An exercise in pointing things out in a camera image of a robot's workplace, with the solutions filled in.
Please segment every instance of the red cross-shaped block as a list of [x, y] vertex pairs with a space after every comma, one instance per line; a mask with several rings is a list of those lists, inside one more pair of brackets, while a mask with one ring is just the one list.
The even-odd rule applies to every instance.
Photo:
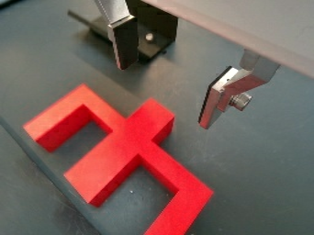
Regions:
[[157, 144], [172, 130], [173, 114], [148, 99], [122, 118], [82, 84], [25, 125], [32, 139], [53, 151], [89, 122], [108, 133], [64, 176], [84, 201], [98, 207], [136, 167], [141, 165], [173, 193], [145, 235], [181, 235], [212, 191]]

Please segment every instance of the metal bracket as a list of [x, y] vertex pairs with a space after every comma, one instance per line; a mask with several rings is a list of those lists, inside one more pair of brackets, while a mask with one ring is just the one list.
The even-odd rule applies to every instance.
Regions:
[[[138, 38], [138, 47], [136, 53], [138, 53], [138, 60], [141, 62], [148, 62], [155, 56], [164, 51], [169, 44], [175, 41], [176, 37], [176, 28], [177, 28], [177, 17], [172, 16], [167, 12], [145, 4], [141, 0], [126, 0], [126, 7], [129, 14], [137, 19], [132, 19], [130, 22], [126, 22], [133, 27], [133, 22], [137, 24], [137, 38]], [[98, 17], [93, 20], [88, 20], [82, 17], [81, 14], [76, 13], [72, 10], [68, 10], [68, 15], [77, 19], [84, 25], [86, 25], [93, 33], [96, 33], [106, 41], [121, 43], [117, 45], [116, 49], [125, 47], [125, 50], [133, 49], [134, 40], [128, 41], [129, 37], [126, 30], [120, 30], [124, 36], [112, 37], [108, 31], [112, 30], [112, 27], [118, 24], [110, 24], [110, 21], [106, 17]]]
[[268, 83], [279, 64], [244, 50], [240, 67], [241, 70], [228, 67], [208, 86], [199, 116], [199, 123], [204, 129], [209, 128], [228, 106], [244, 110], [251, 100], [245, 91]]

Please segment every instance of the gray table surface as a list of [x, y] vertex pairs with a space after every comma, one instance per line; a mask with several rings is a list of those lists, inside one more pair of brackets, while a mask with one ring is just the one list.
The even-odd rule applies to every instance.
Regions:
[[314, 78], [314, 1], [142, 1]]
[[[215, 190], [187, 234], [312, 234], [312, 80], [281, 67], [271, 83], [251, 92], [247, 110], [229, 109], [204, 130], [197, 115], [207, 85], [227, 65], [237, 63], [241, 48], [180, 20], [167, 53], [121, 72], [110, 46], [66, 17], [69, 8], [88, 4], [26, 0], [0, 11], [0, 114], [34, 153], [29, 157], [90, 224], [105, 235], [142, 234], [171, 195], [140, 169], [101, 208], [89, 207], [62, 171], [102, 132], [88, 125], [53, 153], [26, 136], [22, 124], [81, 83], [124, 116], [149, 97], [176, 115], [161, 148]], [[37, 204], [45, 200], [38, 196]], [[65, 222], [70, 215], [64, 214]], [[36, 223], [29, 221], [28, 226], [34, 228]]]
[[0, 233], [97, 235], [0, 126]]

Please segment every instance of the dark gray tabletop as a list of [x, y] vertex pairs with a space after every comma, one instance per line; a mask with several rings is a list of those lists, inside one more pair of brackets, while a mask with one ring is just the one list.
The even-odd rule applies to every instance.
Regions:
[[[204, 130], [197, 115], [207, 85], [227, 65], [237, 64], [241, 48], [180, 20], [167, 53], [121, 72], [110, 45], [66, 17], [69, 8], [89, 4], [25, 0], [0, 11], [0, 114], [30, 150], [28, 156], [93, 227], [105, 235], [142, 234], [171, 195], [138, 169], [102, 206], [92, 208], [68, 186], [62, 171], [104, 133], [88, 125], [53, 153], [25, 134], [22, 124], [81, 83], [125, 117], [149, 97], [173, 112], [173, 130], [161, 148], [215, 190], [187, 234], [312, 234], [312, 80], [281, 67], [271, 83], [251, 92], [247, 110], [229, 109]], [[16, 154], [14, 148], [5, 154]], [[18, 171], [28, 167], [18, 165]], [[36, 198], [44, 205], [45, 196]], [[57, 205], [49, 205], [50, 217]], [[65, 222], [72, 217], [72, 211], [64, 212]], [[5, 224], [0, 233], [16, 226], [14, 221]], [[29, 220], [26, 226], [37, 224]], [[53, 226], [46, 226], [46, 234]]]

